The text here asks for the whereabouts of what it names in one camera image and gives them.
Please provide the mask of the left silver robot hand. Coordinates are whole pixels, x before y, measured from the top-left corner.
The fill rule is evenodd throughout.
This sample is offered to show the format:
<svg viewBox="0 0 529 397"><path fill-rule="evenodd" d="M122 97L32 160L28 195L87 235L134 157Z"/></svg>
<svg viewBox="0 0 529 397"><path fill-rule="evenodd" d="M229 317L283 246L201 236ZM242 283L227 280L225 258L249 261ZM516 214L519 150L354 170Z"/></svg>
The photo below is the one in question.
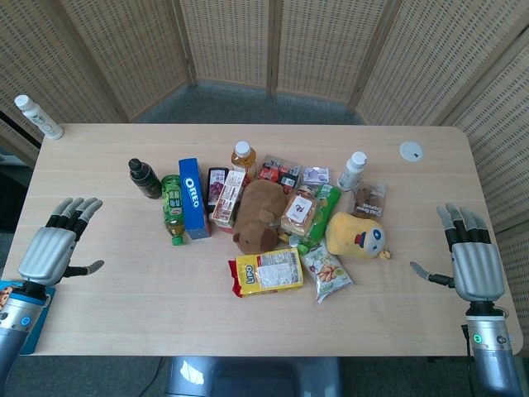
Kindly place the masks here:
<svg viewBox="0 0 529 397"><path fill-rule="evenodd" d="M66 198L59 203L31 240L18 268L22 280L49 287L63 278L100 270L103 260L88 266L72 266L70 260L90 219L101 207L102 200L98 198Z"/></svg>

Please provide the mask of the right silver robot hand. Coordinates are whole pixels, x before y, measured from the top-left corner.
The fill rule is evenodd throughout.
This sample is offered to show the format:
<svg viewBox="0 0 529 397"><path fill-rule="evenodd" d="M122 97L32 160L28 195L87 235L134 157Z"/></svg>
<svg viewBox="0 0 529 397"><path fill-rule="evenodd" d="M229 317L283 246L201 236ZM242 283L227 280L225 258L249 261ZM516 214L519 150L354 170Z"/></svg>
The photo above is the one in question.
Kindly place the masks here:
<svg viewBox="0 0 529 397"><path fill-rule="evenodd" d="M454 289L467 302L493 302L504 293L499 250L492 243L488 226L477 213L446 203L436 208L450 252L453 275L440 275L410 263L426 281Z"/></svg>

